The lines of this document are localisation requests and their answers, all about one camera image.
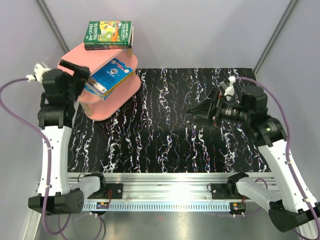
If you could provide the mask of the blue 26-storey treehouse book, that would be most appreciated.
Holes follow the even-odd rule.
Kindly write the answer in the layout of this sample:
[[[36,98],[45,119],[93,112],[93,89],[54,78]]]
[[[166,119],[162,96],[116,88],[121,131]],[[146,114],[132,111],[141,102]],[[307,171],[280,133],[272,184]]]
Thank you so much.
[[[91,89],[87,85],[84,86],[84,89],[89,91],[89,92],[91,91]]]

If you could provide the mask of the blue back-cover book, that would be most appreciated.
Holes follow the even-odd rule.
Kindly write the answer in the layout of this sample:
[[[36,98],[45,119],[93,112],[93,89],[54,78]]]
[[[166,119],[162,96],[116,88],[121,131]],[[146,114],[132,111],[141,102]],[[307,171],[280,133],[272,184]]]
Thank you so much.
[[[92,74],[86,84],[90,93],[95,94],[98,98],[105,100],[112,91],[125,79],[133,74],[133,69],[117,58]]]

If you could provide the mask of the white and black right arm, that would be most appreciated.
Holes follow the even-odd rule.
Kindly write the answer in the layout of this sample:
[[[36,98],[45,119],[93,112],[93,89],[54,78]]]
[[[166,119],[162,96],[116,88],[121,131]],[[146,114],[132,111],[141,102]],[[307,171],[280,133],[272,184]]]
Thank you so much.
[[[288,136],[281,122],[268,114],[268,96],[256,85],[242,90],[239,103],[232,96],[214,88],[197,106],[187,110],[198,125],[219,127],[223,121],[243,124],[245,135],[252,139],[267,161],[279,192],[274,192],[252,180],[244,172],[230,176],[226,192],[233,199],[247,197],[262,207],[273,225],[287,232],[320,217],[320,203],[309,192],[290,151]]]

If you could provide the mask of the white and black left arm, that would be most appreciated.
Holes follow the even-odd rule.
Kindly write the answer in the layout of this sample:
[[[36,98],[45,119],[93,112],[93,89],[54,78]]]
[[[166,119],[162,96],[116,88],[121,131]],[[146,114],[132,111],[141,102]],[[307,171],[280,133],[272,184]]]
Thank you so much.
[[[93,195],[101,199],[108,192],[101,173],[87,174],[79,182],[69,184],[68,144],[76,113],[75,103],[91,72],[86,66],[66,60],[61,60],[59,65],[73,74],[59,68],[44,68],[40,64],[34,68],[35,79],[44,88],[37,114],[43,155],[37,195],[28,199],[28,207],[47,216],[78,214],[88,197]]]

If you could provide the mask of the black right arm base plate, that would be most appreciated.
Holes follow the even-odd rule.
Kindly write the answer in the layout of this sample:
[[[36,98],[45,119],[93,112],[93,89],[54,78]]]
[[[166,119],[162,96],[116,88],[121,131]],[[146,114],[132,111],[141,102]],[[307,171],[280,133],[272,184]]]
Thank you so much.
[[[211,183],[209,185],[209,189],[213,200],[225,200],[232,198],[226,183]]]

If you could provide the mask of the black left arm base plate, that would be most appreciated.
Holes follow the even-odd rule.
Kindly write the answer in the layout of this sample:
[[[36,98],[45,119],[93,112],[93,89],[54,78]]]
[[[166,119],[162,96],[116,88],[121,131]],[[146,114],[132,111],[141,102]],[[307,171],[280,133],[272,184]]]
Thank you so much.
[[[111,197],[112,200],[121,200],[123,198],[123,188],[122,183],[107,183],[105,198]]]

